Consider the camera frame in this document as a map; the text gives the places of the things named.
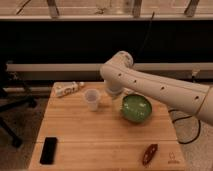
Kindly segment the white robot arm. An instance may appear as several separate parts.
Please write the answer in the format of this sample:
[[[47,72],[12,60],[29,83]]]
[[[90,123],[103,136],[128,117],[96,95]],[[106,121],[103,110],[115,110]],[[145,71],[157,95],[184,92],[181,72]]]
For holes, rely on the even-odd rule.
[[[108,94],[128,88],[213,126],[213,86],[142,73],[132,66],[132,56],[119,51],[100,67]]]

